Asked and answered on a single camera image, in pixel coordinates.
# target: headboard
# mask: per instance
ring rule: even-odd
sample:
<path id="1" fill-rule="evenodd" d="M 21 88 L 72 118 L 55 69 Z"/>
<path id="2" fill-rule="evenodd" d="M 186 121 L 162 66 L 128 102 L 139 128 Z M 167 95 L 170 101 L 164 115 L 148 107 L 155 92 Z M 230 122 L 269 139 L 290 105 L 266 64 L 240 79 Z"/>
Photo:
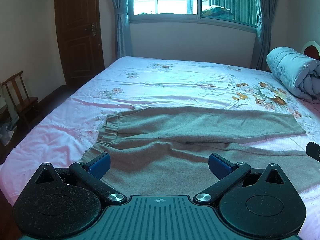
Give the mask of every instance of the headboard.
<path id="1" fill-rule="evenodd" d="M 320 46 L 315 41 L 307 42 L 302 48 L 302 54 L 320 60 Z"/>

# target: black device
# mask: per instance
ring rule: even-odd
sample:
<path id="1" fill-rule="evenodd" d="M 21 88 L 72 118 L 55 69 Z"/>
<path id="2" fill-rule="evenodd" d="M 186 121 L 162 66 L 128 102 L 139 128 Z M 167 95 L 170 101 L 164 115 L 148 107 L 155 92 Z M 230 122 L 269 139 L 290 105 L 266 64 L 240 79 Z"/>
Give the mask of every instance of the black device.
<path id="1" fill-rule="evenodd" d="M 306 151 L 320 160 L 320 145 L 309 143 Z M 100 181 L 110 162 L 104 153 L 69 168 L 40 165 L 13 206 L 25 234 L 21 239 L 299 239 L 306 208 L 275 163 L 253 169 L 213 153 L 209 169 L 220 180 L 192 200 L 188 195 L 128 200 Z"/>

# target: window sill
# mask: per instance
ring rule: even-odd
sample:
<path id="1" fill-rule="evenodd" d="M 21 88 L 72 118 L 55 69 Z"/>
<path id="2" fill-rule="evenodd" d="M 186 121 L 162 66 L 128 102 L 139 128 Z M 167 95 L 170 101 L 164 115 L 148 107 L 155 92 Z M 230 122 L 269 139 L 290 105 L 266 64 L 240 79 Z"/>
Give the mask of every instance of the window sill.
<path id="1" fill-rule="evenodd" d="M 148 15 L 135 15 L 134 20 L 129 21 L 130 24 L 139 23 L 159 23 L 159 22 L 180 22 L 180 23 L 197 23 L 216 25 L 227 28 L 238 29 L 246 32 L 256 33 L 257 27 L 241 24 L 238 22 L 221 20 L 217 18 L 197 18 L 197 15 L 188 14 L 148 14 Z"/>

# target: door handle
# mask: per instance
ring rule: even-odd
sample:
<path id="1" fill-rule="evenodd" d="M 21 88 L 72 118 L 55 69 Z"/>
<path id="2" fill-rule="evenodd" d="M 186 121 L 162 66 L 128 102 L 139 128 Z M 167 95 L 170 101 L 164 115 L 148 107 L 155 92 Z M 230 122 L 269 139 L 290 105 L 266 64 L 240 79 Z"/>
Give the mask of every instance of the door handle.
<path id="1" fill-rule="evenodd" d="M 92 31 L 92 36 L 95 36 L 97 35 L 97 30 L 96 30 L 96 24 L 95 23 L 92 23 L 91 25 L 91 31 Z"/>

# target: chair back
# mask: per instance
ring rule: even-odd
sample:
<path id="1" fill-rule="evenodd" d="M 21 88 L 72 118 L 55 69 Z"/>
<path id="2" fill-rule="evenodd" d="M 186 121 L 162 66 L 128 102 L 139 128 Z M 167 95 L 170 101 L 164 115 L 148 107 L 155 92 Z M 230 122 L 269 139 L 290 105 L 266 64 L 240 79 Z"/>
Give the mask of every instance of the chair back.
<path id="1" fill-rule="evenodd" d="M 14 102 L 14 100 L 13 100 L 13 98 L 12 98 L 12 95 L 11 95 L 11 93 L 10 93 L 10 90 L 9 90 L 9 88 L 8 88 L 8 83 L 9 83 L 9 82 L 12 83 L 12 86 L 13 86 L 13 88 L 14 88 L 14 91 L 15 91 L 17 97 L 18 97 L 19 103 L 23 105 L 23 98 L 22 98 L 21 92 L 20 92 L 19 87 L 18 87 L 17 82 L 16 82 L 16 77 L 17 77 L 17 76 L 20 77 L 20 80 L 21 80 L 21 83 L 22 83 L 24 92 L 25 92 L 27 98 L 29 98 L 29 95 L 28 95 L 28 93 L 27 93 L 26 87 L 24 86 L 24 83 L 23 83 L 23 80 L 22 80 L 22 77 L 21 77 L 21 74 L 22 74 L 22 73 L 23 73 L 23 71 L 21 70 L 19 73 L 11 76 L 11 77 L 8 78 L 6 81 L 2 82 L 2 85 L 5 86 L 6 89 L 7 89 L 7 91 L 8 91 L 8 94 L 9 94 L 9 96 L 10 96 L 10 99 L 11 99 L 14 107 L 16 107 L 16 104 L 15 104 L 15 102 Z"/>

